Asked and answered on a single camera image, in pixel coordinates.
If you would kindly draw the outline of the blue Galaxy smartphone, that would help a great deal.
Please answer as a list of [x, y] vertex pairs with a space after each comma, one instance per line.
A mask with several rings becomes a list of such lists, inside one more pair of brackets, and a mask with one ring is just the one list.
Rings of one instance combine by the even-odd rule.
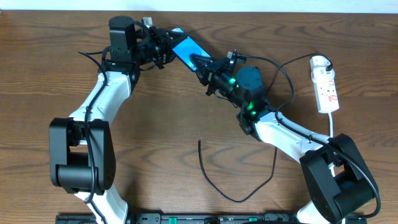
[[174, 46], [172, 48], [173, 53], [178, 59], [180, 59], [192, 72], [196, 72], [192, 68], [190, 61], [191, 54], [203, 55], [211, 57], [205, 50], [203, 50], [189, 35], [185, 39], [173, 39]]

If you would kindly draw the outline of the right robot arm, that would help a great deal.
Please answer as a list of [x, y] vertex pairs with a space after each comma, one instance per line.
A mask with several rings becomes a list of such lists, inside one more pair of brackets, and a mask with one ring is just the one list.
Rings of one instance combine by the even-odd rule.
[[314, 133], [287, 119], [268, 101], [257, 67], [233, 73], [237, 63], [246, 61], [245, 55], [233, 52], [214, 59], [191, 54], [189, 59], [207, 86], [207, 95], [219, 92], [240, 109], [237, 119], [245, 134], [275, 146], [301, 165], [310, 202], [296, 213], [298, 222], [365, 222], [379, 214], [377, 183], [349, 136]]

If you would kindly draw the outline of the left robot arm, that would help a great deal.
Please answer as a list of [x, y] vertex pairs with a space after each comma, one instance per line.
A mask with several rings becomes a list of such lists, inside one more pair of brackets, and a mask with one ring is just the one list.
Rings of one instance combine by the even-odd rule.
[[98, 79], [83, 104], [49, 126], [50, 179], [77, 196], [89, 214], [57, 215], [56, 223], [135, 223], [136, 216], [119, 195], [110, 127], [136, 86], [142, 65], [162, 69], [174, 60], [172, 49], [187, 35], [180, 28], [159, 29], [152, 19], [129, 16], [109, 20], [110, 45], [95, 60]]

